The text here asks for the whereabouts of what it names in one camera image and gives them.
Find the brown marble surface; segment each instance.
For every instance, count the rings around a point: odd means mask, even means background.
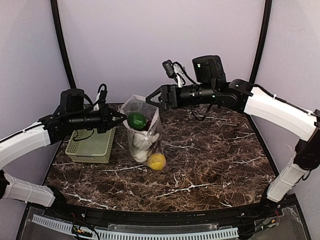
[[[205,106],[195,109],[197,115]],[[244,115],[212,107],[196,121],[188,108],[160,111],[168,172],[134,161],[127,130],[116,128],[109,164],[73,163],[64,142],[46,185],[75,205],[122,211],[184,212],[259,201],[274,173]]]

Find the lavender wall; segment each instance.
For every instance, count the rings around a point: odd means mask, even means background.
[[[167,59],[194,77],[193,58],[220,55],[229,80],[248,79],[263,11],[262,0],[60,1],[78,86],[94,98],[106,83],[114,103],[173,84]]]
[[[68,88],[49,0],[0,4],[0,139],[52,113]],[[8,165],[11,175],[41,184],[57,145]],[[0,239],[15,239],[25,203],[0,200]]]
[[[257,83],[303,108],[320,109],[320,1],[273,1]],[[294,155],[298,138],[261,119],[255,122],[280,170]],[[320,169],[293,191],[312,239],[320,239]]]

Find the plastic bag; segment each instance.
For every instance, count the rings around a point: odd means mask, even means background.
[[[147,104],[145,97],[133,95],[122,105],[120,112],[127,116],[138,112],[143,114],[149,122],[149,127],[143,130],[131,128],[128,120],[123,122],[127,128],[129,150],[134,160],[156,171],[167,169],[162,146],[162,124],[159,109]]]

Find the plastic basket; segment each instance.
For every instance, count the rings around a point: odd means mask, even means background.
[[[77,130],[72,133],[65,154],[75,163],[107,164],[109,163],[112,143],[114,141],[116,128],[106,133],[94,134],[86,140],[74,141],[90,136],[92,131]]]

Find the yellow lemon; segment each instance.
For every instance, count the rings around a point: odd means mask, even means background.
[[[166,158],[161,153],[155,153],[148,158],[147,164],[152,170],[160,171],[166,166]]]

